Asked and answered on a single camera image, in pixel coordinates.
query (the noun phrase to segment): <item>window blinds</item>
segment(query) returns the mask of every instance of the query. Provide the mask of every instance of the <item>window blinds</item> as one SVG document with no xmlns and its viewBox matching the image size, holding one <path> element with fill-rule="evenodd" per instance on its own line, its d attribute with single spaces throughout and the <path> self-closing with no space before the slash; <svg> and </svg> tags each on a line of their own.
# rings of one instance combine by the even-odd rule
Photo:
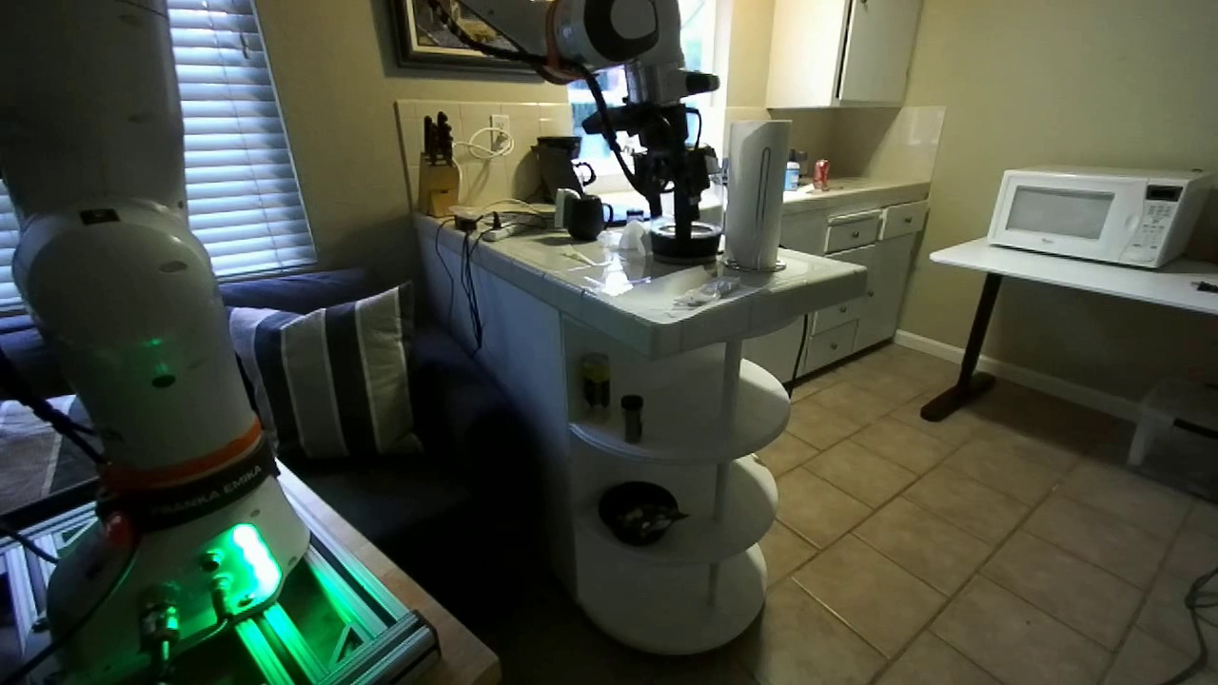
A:
<svg viewBox="0 0 1218 685">
<path fill-rule="evenodd" d="M 294 153 L 250 0 L 168 0 L 186 129 L 186 219 L 220 278 L 296 270 L 318 257 Z M 0 303 L 14 215 L 0 198 Z"/>
</svg>

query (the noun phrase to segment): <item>tile floor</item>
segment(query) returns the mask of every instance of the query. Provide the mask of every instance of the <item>tile floor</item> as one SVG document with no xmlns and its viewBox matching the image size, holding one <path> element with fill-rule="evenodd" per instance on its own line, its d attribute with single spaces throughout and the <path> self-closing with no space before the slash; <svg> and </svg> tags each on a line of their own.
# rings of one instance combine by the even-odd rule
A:
<svg viewBox="0 0 1218 685">
<path fill-rule="evenodd" d="M 952 377 L 884 347 L 795 389 L 763 453 L 782 482 L 768 596 L 731 647 L 635 656 L 544 573 L 470 624 L 505 685 L 1144 685 L 1189 665 L 1184 591 L 1218 562 L 1218 511 L 1131 476 L 1126 422 L 1015 383 L 922 422 Z"/>
</svg>

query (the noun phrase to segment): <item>white kitchen island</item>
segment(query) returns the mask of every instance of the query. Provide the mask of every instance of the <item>white kitchen island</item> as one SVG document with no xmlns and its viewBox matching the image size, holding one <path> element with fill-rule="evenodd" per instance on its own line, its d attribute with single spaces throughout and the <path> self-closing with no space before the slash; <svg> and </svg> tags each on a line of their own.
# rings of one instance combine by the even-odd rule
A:
<svg viewBox="0 0 1218 685">
<path fill-rule="evenodd" d="M 531 469 L 551 567 L 609 634 L 655 656 L 731 643 L 763 614 L 759 541 L 778 482 L 754 460 L 790 427 L 790 391 L 741 360 L 741 340 L 866 292 L 866 270 L 782 252 L 778 275 L 655 264 L 635 229 L 452 233 L 419 219 L 436 311 L 540 437 Z M 639 435 L 622 401 L 635 394 Z M 655 544 L 599 512 L 616 482 L 659 482 L 678 506 Z"/>
</svg>

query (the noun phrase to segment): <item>window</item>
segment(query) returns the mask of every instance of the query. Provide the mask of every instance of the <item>window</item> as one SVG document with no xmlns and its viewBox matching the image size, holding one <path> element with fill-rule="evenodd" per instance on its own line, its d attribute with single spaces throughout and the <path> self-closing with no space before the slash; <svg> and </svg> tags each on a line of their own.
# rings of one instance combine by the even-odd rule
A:
<svg viewBox="0 0 1218 685">
<path fill-rule="evenodd" d="M 683 0 L 683 53 L 684 53 L 684 67 L 693 72 L 717 72 L 722 78 L 722 38 L 721 28 L 729 28 L 729 19 L 721 19 L 731 7 L 731 0 Z M 606 67 L 599 72 L 599 82 L 606 89 L 606 103 L 623 103 L 630 89 L 623 89 L 623 67 Z M 569 103 L 573 103 L 573 120 L 574 133 L 582 133 L 582 118 L 592 118 L 599 109 L 596 94 L 587 92 L 587 82 L 573 82 L 569 89 Z M 722 129 L 722 82 L 721 92 L 707 94 L 691 94 L 691 108 L 701 109 L 701 120 L 693 120 L 691 129 L 701 133 L 706 146 L 721 139 Z M 622 166 L 606 146 L 606 136 L 587 136 L 582 133 L 582 160 L 592 160 L 599 166 L 599 179 L 609 188 L 623 188 Z"/>
<path fill-rule="evenodd" d="M 186 124 L 186 224 L 220 278 L 310 265 L 314 233 L 250 0 L 168 0 Z M 14 210 L 0 188 L 0 308 Z"/>
</svg>

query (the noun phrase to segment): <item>paper towel roll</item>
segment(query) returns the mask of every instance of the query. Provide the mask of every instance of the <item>paper towel roll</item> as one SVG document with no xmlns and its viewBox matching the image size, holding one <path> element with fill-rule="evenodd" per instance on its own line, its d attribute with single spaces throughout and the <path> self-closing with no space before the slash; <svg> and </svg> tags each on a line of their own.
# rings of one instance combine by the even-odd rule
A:
<svg viewBox="0 0 1218 685">
<path fill-rule="evenodd" d="M 778 270 L 792 120 L 735 120 L 729 146 L 729 265 Z"/>
</svg>

